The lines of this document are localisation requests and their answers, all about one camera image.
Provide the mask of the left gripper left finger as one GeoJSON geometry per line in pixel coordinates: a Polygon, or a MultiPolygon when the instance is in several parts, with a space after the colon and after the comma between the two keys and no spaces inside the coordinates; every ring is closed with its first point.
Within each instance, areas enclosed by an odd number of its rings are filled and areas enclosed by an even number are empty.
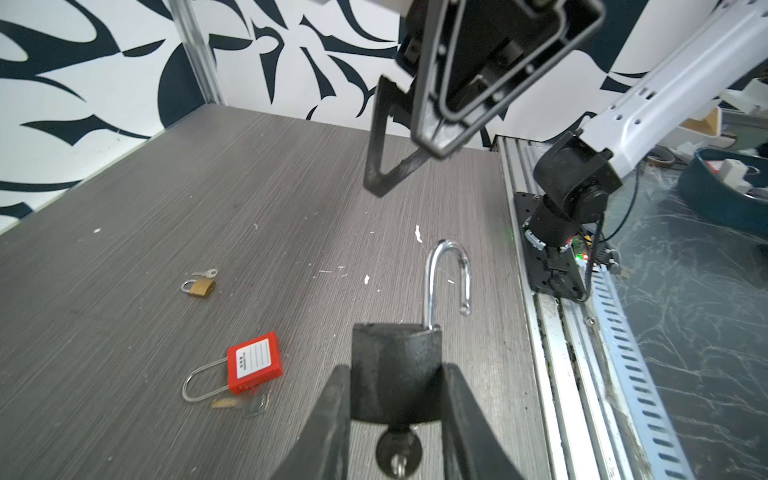
{"type": "Polygon", "coordinates": [[[304,427],[271,479],[346,479],[351,430],[351,370],[333,368],[304,427]]]}

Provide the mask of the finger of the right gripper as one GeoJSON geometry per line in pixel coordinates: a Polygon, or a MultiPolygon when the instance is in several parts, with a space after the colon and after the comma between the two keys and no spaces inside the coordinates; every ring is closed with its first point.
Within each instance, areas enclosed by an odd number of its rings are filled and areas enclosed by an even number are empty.
{"type": "Polygon", "coordinates": [[[602,25],[601,1],[413,1],[409,130],[444,159],[602,25]]]}
{"type": "Polygon", "coordinates": [[[401,152],[400,157],[395,156],[397,140],[404,137],[392,137],[387,131],[392,121],[410,128],[412,105],[412,94],[402,91],[386,76],[379,78],[363,173],[364,188],[378,198],[383,198],[432,158],[415,144],[407,155],[401,152]]]}

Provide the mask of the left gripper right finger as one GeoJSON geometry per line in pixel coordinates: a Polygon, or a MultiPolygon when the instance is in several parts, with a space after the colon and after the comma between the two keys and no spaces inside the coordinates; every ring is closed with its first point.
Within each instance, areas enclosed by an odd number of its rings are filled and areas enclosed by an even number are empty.
{"type": "Polygon", "coordinates": [[[445,479],[523,479],[498,443],[461,370],[442,365],[440,421],[445,479]]]}

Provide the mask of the black padlock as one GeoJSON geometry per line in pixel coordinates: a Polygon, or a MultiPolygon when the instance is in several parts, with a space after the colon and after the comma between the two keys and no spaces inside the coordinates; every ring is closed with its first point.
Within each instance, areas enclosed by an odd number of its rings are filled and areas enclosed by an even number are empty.
{"type": "Polygon", "coordinates": [[[440,419],[442,331],[436,324],[438,263],[453,253],[460,269],[459,312],[471,314],[471,267],[464,247],[443,239],[424,270],[422,320],[417,323],[358,323],[351,347],[351,419],[387,427],[376,447],[379,469],[405,479],[418,469],[422,446],[414,424],[440,419]]]}

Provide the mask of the red padlock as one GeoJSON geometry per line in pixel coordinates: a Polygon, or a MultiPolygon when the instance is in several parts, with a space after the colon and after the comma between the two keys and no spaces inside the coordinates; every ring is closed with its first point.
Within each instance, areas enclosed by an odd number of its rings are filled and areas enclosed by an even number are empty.
{"type": "Polygon", "coordinates": [[[284,374],[277,333],[272,331],[255,339],[229,347],[226,356],[193,370],[183,381],[181,396],[188,403],[198,403],[230,391],[234,395],[259,387],[284,374]],[[227,385],[193,397],[188,387],[192,378],[208,369],[225,364],[227,385]]]}

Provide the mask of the small brass padlock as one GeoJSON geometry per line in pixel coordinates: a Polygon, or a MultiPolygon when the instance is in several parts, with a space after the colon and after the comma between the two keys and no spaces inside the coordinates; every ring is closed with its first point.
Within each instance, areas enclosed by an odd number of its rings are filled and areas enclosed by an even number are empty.
{"type": "Polygon", "coordinates": [[[216,268],[194,272],[191,278],[185,280],[180,286],[180,291],[194,297],[207,298],[216,286],[215,278],[218,275],[216,268]]]}

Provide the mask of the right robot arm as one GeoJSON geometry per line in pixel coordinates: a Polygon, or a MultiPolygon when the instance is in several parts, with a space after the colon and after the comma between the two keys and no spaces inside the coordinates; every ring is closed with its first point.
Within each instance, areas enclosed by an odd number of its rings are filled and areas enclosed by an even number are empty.
{"type": "MultiPolygon", "coordinates": [[[[591,37],[599,1],[389,1],[406,23],[396,63],[408,91],[376,88],[364,187],[384,196],[429,159],[445,159],[591,37]]],[[[571,249],[602,224],[609,196],[670,131],[767,56],[767,5],[724,1],[634,86],[541,157],[543,195],[514,204],[531,288],[587,300],[591,273],[571,249]]]]}

